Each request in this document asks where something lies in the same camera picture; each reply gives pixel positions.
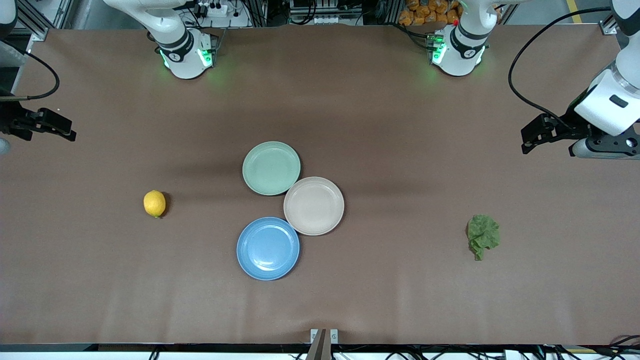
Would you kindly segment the green lettuce leaf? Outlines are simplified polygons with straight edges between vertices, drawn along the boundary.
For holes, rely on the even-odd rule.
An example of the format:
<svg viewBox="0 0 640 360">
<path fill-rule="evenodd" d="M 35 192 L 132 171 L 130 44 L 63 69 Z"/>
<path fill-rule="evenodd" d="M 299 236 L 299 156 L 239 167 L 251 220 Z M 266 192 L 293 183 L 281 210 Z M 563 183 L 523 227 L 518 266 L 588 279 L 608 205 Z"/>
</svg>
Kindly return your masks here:
<svg viewBox="0 0 640 360">
<path fill-rule="evenodd" d="M 476 214 L 467 223 L 468 247 L 475 261 L 482 261 L 486 250 L 494 249 L 501 243 L 499 224 L 489 215 Z"/>
</svg>

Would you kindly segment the yellow lemon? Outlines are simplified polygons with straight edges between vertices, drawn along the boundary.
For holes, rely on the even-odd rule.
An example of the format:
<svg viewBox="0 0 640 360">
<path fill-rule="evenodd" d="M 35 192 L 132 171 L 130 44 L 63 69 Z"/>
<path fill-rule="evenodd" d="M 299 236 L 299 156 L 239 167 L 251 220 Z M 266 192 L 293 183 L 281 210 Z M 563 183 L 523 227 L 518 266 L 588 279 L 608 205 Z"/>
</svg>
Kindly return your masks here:
<svg viewBox="0 0 640 360">
<path fill-rule="evenodd" d="M 167 201 L 164 193 L 151 190 L 142 198 L 142 205 L 146 214 L 153 218 L 160 218 L 167 209 Z"/>
</svg>

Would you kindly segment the bag of oranges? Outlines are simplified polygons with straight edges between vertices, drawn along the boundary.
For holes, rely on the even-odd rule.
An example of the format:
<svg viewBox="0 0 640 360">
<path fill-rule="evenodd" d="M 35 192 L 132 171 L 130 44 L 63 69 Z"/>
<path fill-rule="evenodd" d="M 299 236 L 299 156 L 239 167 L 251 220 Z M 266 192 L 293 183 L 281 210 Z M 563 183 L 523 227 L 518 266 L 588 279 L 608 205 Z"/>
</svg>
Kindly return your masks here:
<svg viewBox="0 0 640 360">
<path fill-rule="evenodd" d="M 457 25 L 463 13 L 458 0 L 404 0 L 397 23 L 404 27 L 436 22 Z"/>
</svg>

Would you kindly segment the white power strip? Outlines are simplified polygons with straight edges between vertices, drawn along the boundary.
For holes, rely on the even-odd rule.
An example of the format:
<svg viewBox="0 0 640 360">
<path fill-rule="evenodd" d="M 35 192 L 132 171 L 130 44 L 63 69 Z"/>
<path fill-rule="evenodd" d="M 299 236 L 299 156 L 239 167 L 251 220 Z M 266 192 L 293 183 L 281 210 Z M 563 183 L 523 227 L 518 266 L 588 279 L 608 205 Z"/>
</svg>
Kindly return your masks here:
<svg viewBox="0 0 640 360">
<path fill-rule="evenodd" d="M 216 0 L 199 0 L 194 2 L 191 11 L 198 19 L 221 19 L 227 17 L 229 7 Z"/>
</svg>

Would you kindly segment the green plate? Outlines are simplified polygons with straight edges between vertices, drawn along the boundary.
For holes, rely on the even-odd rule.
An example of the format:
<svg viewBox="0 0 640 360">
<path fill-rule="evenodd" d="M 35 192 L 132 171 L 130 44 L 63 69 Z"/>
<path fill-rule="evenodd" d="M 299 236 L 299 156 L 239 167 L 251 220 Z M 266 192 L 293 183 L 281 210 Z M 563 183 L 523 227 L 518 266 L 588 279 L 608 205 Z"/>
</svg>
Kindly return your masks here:
<svg viewBox="0 0 640 360">
<path fill-rule="evenodd" d="M 266 141 L 247 153 L 242 164 L 242 177 L 253 192 L 278 196 L 298 181 L 301 170 L 301 159 L 292 146 L 280 141 Z"/>
</svg>

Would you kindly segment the beige plate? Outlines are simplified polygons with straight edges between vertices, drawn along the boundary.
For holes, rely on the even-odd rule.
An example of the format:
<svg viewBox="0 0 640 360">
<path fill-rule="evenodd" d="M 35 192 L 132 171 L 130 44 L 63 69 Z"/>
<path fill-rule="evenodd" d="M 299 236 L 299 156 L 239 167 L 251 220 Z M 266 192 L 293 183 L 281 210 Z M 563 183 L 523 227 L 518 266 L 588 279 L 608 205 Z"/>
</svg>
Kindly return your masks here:
<svg viewBox="0 0 640 360">
<path fill-rule="evenodd" d="M 338 186 L 327 178 L 302 178 L 286 192 L 283 213 L 286 221 L 298 233 L 325 235 L 342 221 L 345 197 Z"/>
</svg>

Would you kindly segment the grey equipment rack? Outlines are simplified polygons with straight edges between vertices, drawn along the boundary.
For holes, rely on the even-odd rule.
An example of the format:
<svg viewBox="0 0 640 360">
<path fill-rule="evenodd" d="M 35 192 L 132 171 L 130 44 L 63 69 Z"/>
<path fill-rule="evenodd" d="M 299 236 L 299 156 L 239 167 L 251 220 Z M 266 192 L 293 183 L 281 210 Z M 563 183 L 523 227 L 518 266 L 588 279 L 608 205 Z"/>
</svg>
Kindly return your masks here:
<svg viewBox="0 0 640 360">
<path fill-rule="evenodd" d="M 288 23 L 293 25 L 362 26 L 364 0 L 288 0 Z"/>
</svg>

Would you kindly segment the blue plate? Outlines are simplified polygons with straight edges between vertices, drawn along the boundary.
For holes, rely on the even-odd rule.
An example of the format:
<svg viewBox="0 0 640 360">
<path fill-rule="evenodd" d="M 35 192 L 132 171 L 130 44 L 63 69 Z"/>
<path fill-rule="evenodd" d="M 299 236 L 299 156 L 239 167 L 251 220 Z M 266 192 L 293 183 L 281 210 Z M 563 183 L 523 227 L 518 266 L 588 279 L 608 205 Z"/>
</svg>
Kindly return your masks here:
<svg viewBox="0 0 640 360">
<path fill-rule="evenodd" d="M 247 224 L 237 241 L 240 268 L 259 281 L 285 277 L 298 263 L 300 239 L 285 219 L 273 216 L 258 218 Z"/>
</svg>

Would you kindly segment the aluminium frame rail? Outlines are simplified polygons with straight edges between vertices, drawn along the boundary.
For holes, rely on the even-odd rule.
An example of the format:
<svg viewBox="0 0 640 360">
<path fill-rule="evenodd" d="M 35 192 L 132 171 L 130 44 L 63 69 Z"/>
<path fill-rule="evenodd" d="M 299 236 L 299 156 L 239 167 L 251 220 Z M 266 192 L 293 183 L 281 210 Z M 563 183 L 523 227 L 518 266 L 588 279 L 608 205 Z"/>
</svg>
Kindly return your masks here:
<svg viewBox="0 0 640 360">
<path fill-rule="evenodd" d="M 604 35 L 622 34 L 631 37 L 640 33 L 640 0 L 609 0 L 610 15 L 599 22 Z"/>
<path fill-rule="evenodd" d="M 45 41 L 52 29 L 70 28 L 80 0 L 16 0 L 14 34 L 30 34 L 32 41 Z"/>
</svg>

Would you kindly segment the grey metal bracket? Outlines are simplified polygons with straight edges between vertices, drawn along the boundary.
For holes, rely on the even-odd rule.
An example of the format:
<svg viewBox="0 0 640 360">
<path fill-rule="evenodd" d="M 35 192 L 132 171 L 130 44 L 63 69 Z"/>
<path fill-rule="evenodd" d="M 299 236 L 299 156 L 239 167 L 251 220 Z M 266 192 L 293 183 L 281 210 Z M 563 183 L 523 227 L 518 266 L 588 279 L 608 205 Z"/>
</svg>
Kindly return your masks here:
<svg viewBox="0 0 640 360">
<path fill-rule="evenodd" d="M 308 342 L 309 344 L 311 344 L 314 340 L 316 335 L 320 332 L 321 330 L 318 328 L 312 328 L 310 330 L 310 341 Z M 338 344 L 339 343 L 339 331 L 338 329 L 332 328 L 332 329 L 325 329 L 324 330 L 324 334 L 326 336 L 326 338 L 330 339 L 330 343 L 333 344 Z"/>
</svg>

